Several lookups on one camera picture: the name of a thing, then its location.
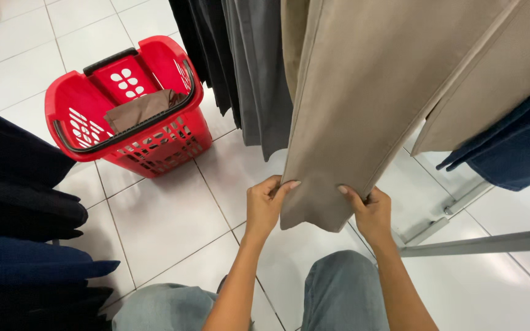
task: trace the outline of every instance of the light blue jeans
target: light blue jeans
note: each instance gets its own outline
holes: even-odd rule
[[[217,297],[197,286],[148,286],[126,301],[114,317],[112,328],[201,331]],[[316,261],[305,279],[301,331],[328,330],[389,330],[378,269],[352,250]]]

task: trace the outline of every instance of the hand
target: hand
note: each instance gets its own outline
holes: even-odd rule
[[[281,176],[274,175],[247,190],[247,240],[265,244],[277,224],[283,199],[300,185],[299,181],[288,181],[280,187],[281,180]]]
[[[381,250],[396,245],[392,238],[392,227],[390,225],[392,199],[386,193],[380,191],[377,187],[373,187],[365,205],[361,197],[351,187],[341,185],[338,189],[351,203],[351,207],[353,207],[355,212],[357,229],[372,246],[373,250]]]

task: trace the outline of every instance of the white tile floor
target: white tile floor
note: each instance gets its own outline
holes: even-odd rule
[[[49,142],[44,92],[55,78],[151,35],[181,43],[167,0],[0,0],[0,18],[0,115]],[[195,162],[149,180],[98,160],[77,164],[58,186],[79,196],[90,215],[84,236],[63,245],[122,261],[91,282],[115,289],[106,303],[110,315],[149,284],[215,291],[244,233],[246,189],[283,171],[287,152],[263,162],[260,148],[244,147],[231,114],[220,116],[212,91],[204,91],[201,107],[214,144]],[[378,183],[392,196],[394,229],[405,239],[482,180],[467,167],[435,171],[446,153],[411,158],[412,143]],[[530,230],[530,187],[495,188],[426,243],[523,230]],[[310,224],[276,228],[257,269],[257,329],[296,330],[310,266],[342,249],[374,259],[352,226],[337,234]],[[441,330],[530,330],[530,253],[410,258],[405,265]]]

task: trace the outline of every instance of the brown fabric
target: brown fabric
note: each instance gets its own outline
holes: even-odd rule
[[[336,186],[371,191],[516,3],[311,0],[283,176],[302,184],[284,200],[281,228],[340,231],[352,211]]]
[[[287,87],[294,101],[310,0],[282,0],[282,48]]]
[[[172,89],[162,89],[108,110],[104,119],[115,133],[122,132],[179,104],[186,96]]]
[[[530,0],[522,3],[428,116],[412,155],[459,148],[530,95]]]

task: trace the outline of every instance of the red shopping basket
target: red shopping basket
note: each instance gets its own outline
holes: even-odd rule
[[[199,107],[202,84],[183,49],[167,36],[138,45],[55,80],[45,112],[52,138],[74,160],[104,158],[152,178],[210,148],[212,137]],[[104,120],[108,110],[163,88],[187,97],[123,132]]]

